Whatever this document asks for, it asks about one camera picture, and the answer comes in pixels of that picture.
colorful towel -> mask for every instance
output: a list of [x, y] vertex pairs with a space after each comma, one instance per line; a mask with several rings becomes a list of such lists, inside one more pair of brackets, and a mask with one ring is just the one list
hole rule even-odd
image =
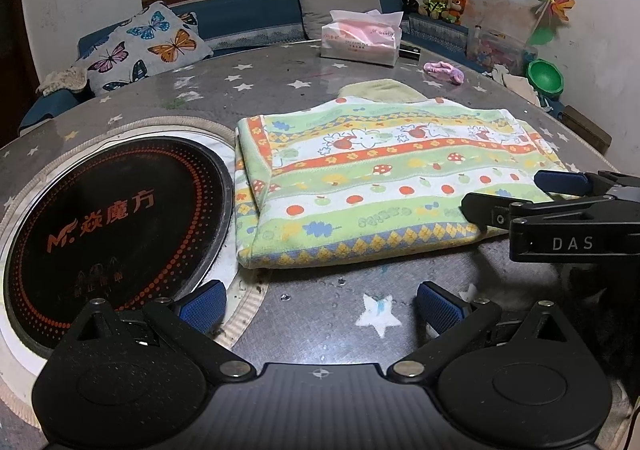
[[549, 198], [540, 169], [565, 170], [506, 110], [436, 98], [340, 96], [238, 123], [236, 242], [247, 268], [347, 264], [475, 242], [460, 200], [473, 191]]

metal screw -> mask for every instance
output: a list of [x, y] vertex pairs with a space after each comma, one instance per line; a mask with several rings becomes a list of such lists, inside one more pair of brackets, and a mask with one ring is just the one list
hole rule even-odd
[[419, 376], [424, 372], [424, 366], [420, 362], [414, 362], [413, 360], [404, 360], [394, 365], [394, 371], [401, 376], [413, 378], [414, 376]]
[[240, 360], [229, 360], [220, 366], [220, 372], [230, 378], [240, 378], [251, 372], [251, 366]]

butterfly pillow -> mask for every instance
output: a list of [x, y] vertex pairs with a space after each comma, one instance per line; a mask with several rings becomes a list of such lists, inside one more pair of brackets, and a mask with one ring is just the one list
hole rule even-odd
[[194, 14], [176, 16], [161, 2], [113, 30], [75, 66], [87, 69], [96, 96], [211, 55], [197, 33]]

green bowl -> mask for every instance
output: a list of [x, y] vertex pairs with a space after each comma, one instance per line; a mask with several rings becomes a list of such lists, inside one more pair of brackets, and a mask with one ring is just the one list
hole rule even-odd
[[538, 58], [529, 63], [527, 79], [534, 89], [549, 98], [558, 98], [564, 90], [564, 77], [552, 63]]

gray pillow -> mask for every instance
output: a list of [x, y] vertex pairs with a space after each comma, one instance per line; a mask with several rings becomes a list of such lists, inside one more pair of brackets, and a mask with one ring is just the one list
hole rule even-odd
[[92, 49], [74, 66], [87, 68], [96, 96], [212, 55], [192, 25], [161, 2], [122, 23]]
[[331, 10], [382, 11], [380, 0], [300, 0], [302, 23], [309, 39], [321, 39], [322, 27], [331, 22]]

